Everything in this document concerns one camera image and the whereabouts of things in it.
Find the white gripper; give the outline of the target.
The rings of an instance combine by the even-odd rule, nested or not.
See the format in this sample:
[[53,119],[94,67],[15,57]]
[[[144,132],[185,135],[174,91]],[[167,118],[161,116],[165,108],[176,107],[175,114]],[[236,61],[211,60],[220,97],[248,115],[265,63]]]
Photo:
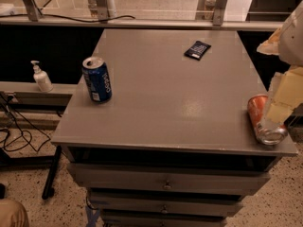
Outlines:
[[275,73],[270,85],[269,108],[266,118],[283,124],[292,112],[303,103],[303,2],[257,51],[278,56],[291,66],[285,73]]

